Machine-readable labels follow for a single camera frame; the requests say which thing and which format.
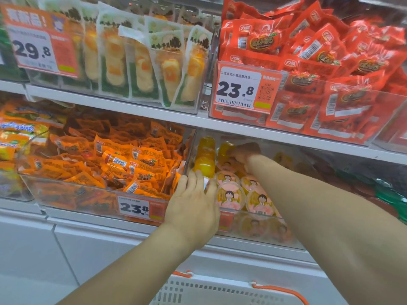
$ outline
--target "hand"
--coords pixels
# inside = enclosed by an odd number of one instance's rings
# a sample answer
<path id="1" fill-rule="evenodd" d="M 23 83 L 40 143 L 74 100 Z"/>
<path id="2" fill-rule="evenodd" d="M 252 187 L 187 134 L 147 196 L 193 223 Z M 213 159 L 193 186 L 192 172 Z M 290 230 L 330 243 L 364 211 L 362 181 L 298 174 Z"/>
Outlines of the hand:
<path id="1" fill-rule="evenodd" d="M 215 201 L 216 182 L 210 180 L 205 194 L 203 179 L 200 171 L 192 170 L 188 177 L 180 177 L 177 189 L 168 202 L 163 224 L 185 242 L 191 253 L 214 236 L 221 216 Z"/>
<path id="2" fill-rule="evenodd" d="M 260 155 L 261 150 L 257 143 L 245 143 L 237 146 L 236 148 L 227 151 L 227 155 L 234 157 L 238 162 L 245 165 L 245 169 L 248 173 L 252 173 L 249 170 L 248 161 L 253 155 Z"/>

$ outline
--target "pile of orange packages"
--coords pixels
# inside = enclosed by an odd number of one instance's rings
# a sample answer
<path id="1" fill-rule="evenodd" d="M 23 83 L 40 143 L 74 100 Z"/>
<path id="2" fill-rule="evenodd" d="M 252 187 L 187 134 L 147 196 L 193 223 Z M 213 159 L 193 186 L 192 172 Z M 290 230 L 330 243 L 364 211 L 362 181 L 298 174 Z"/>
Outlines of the pile of orange packages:
<path id="1" fill-rule="evenodd" d="M 283 74 L 269 114 L 231 108 L 247 116 L 231 120 L 358 144 L 384 127 L 407 96 L 405 30 L 333 12 L 293 0 L 260 14 L 224 0 L 218 60 Z"/>
<path id="2" fill-rule="evenodd" d="M 120 192 L 170 199 L 192 140 L 183 143 L 184 127 L 87 107 L 65 122 L 30 141 L 19 157 L 18 171 L 36 199 L 107 215 L 120 214 Z"/>

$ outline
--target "finger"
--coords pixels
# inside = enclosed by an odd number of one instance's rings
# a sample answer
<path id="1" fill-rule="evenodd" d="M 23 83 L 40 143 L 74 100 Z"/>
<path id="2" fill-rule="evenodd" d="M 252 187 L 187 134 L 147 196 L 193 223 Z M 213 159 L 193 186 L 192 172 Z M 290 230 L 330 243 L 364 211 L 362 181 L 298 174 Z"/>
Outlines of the finger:
<path id="1" fill-rule="evenodd" d="M 203 191 L 205 185 L 205 180 L 203 178 L 204 176 L 202 175 L 202 172 L 200 170 L 197 170 L 195 174 L 197 176 L 197 185 L 195 189 L 198 191 Z"/>
<path id="2" fill-rule="evenodd" d="M 194 190 L 196 185 L 197 185 L 197 176 L 195 172 L 190 170 L 188 173 L 188 184 L 186 185 L 186 191 Z"/>
<path id="3" fill-rule="evenodd" d="M 187 176 L 180 176 L 180 179 L 178 180 L 177 189 L 174 192 L 174 195 L 181 195 L 186 189 L 187 182 L 188 182 Z"/>
<path id="4" fill-rule="evenodd" d="M 216 180 L 215 179 L 210 179 L 209 184 L 206 186 L 208 189 L 206 191 L 206 196 L 209 198 L 209 201 L 213 202 L 215 201 L 215 196 L 216 196 Z"/>

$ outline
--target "person's right arm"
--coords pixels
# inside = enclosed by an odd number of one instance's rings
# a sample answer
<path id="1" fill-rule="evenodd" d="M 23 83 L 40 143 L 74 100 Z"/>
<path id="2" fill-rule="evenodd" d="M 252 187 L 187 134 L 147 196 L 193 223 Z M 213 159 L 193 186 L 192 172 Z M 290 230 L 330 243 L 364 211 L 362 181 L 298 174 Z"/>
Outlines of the person's right arm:
<path id="1" fill-rule="evenodd" d="M 364 198 L 289 169 L 255 144 L 231 153 L 260 181 L 349 305 L 407 302 L 407 226 Z"/>

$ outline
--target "store display shelf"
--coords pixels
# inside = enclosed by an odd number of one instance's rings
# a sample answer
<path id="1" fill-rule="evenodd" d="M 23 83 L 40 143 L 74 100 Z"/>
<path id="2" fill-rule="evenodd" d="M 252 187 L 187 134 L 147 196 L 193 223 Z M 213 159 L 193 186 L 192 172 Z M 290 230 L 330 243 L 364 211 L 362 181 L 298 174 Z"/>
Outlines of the store display shelf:
<path id="1" fill-rule="evenodd" d="M 23 202 L 18 200 L 0 198 L 0 208 L 13 211 L 43 214 L 42 208 L 35 201 Z"/>
<path id="2" fill-rule="evenodd" d="M 26 93 L 23 83 L 4 80 L 0 80 L 0 91 L 6 91 L 16 94 Z"/>
<path id="3" fill-rule="evenodd" d="M 137 233 L 144 233 L 146 236 L 156 229 L 154 226 L 125 220 L 61 210 L 46 206 L 42 207 L 48 215 L 47 221 L 63 226 L 77 227 L 78 225 L 81 225 L 86 228 L 88 225 L 97 225 L 100 232 L 103 233 L 113 232 L 113 230 L 115 233 L 126 233 L 127 230 Z M 307 262 L 310 264 L 310 266 L 315 264 L 315 260 L 306 250 L 271 245 L 257 241 L 241 240 L 234 237 L 216 235 L 208 242 L 205 248 L 216 249 L 217 251 L 221 251 L 223 253 L 257 259 L 274 259 L 275 257 L 281 257 L 283 259 L 293 259 Z"/>
<path id="4" fill-rule="evenodd" d="M 407 155 L 386 151 L 376 146 L 370 146 L 368 148 L 365 146 L 357 146 L 348 143 L 324 140 L 267 128 L 258 128 L 244 124 L 226 122 L 219 119 L 210 118 L 207 111 L 199 111 L 198 114 L 191 115 L 160 108 L 153 108 L 135 105 L 127 102 L 119 102 L 105 98 L 87 96 L 78 93 L 70 93 L 55 89 L 37 87 L 33 85 L 27 85 L 26 88 L 28 94 L 31 96 L 44 97 L 50 100 L 59 100 L 71 104 L 80 104 L 110 111 L 141 115 L 144 117 L 151 117 L 163 121 L 181 123 L 184 125 L 196 126 L 212 130 L 220 130 L 227 133 L 241 134 L 253 138 L 262 138 L 297 146 L 407 165 Z"/>

